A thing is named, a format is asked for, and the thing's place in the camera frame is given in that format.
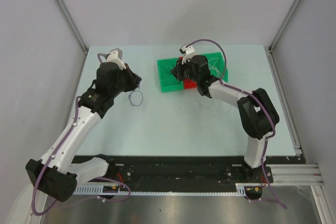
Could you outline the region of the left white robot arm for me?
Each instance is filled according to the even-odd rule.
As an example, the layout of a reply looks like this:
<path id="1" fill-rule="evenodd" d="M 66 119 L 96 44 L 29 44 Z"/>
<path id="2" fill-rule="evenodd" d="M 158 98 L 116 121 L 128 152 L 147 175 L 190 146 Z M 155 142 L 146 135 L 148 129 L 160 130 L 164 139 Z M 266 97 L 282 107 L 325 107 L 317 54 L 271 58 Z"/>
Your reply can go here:
<path id="1" fill-rule="evenodd" d="M 105 182 L 115 178 L 114 161 L 103 154 L 79 165 L 71 163 L 90 131 L 114 105 L 114 99 L 122 92 L 135 90 L 140 82 L 141 78 L 126 63 L 110 61 L 100 65 L 96 79 L 77 98 L 72 121 L 40 160 L 30 159 L 26 164 L 34 195 L 41 191 L 64 202 L 81 184 L 97 177 Z"/>

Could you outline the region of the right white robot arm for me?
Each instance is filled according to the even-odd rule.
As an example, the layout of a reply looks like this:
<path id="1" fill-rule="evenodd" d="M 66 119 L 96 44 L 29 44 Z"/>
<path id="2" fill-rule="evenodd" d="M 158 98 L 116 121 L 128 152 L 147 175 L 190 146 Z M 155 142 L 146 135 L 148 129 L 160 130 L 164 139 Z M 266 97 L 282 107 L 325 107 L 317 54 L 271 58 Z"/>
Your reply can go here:
<path id="1" fill-rule="evenodd" d="M 248 92 L 227 84 L 211 74 L 204 55 L 179 58 L 171 73 L 179 81 L 195 82 L 201 96 L 224 101 L 238 109 L 242 127 L 248 135 L 244 156 L 248 166 L 242 169 L 242 176 L 245 181 L 254 183 L 261 177 L 259 166 L 266 159 L 267 141 L 275 136 L 275 127 L 280 121 L 266 90 L 258 88 Z"/>

